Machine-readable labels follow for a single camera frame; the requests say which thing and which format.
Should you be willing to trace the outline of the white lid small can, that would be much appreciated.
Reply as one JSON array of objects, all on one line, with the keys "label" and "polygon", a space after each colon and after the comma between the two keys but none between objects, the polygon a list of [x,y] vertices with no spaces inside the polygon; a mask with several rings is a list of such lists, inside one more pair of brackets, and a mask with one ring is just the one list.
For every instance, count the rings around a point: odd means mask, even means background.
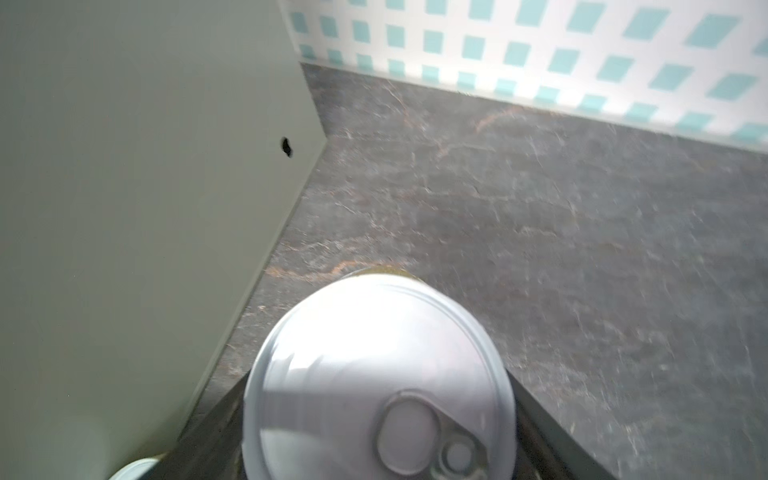
[{"label": "white lid small can", "polygon": [[516,449],[493,341],[402,271],[363,270],[296,304],[244,391],[251,479],[509,479]]}]

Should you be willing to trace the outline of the grey metal cabinet counter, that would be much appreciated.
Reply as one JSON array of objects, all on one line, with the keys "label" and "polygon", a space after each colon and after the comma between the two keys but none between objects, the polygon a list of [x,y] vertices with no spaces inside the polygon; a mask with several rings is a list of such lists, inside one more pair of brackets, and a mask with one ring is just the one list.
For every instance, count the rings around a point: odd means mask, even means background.
[{"label": "grey metal cabinet counter", "polygon": [[186,426],[325,144],[274,1],[1,5],[1,475]]}]

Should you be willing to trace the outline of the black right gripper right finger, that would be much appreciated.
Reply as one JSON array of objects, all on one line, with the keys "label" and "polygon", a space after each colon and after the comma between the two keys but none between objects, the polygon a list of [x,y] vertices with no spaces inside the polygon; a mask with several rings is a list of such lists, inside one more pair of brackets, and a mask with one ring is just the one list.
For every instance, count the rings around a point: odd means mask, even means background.
[{"label": "black right gripper right finger", "polygon": [[507,372],[516,408],[516,463],[512,479],[616,480]]}]

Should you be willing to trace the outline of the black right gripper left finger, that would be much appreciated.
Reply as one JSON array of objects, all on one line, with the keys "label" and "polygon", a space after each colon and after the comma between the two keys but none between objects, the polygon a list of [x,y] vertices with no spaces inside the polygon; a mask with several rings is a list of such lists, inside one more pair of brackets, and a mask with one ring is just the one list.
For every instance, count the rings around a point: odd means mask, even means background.
[{"label": "black right gripper left finger", "polygon": [[242,458],[248,375],[141,479],[246,479]]}]

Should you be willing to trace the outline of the yellow can white lid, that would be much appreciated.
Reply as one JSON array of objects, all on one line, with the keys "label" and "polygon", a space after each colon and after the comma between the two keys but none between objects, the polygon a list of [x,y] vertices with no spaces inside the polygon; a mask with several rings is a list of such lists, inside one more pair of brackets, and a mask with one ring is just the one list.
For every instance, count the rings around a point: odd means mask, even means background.
[{"label": "yellow can white lid", "polygon": [[157,457],[135,460],[115,472],[109,480],[140,480],[160,461]]}]

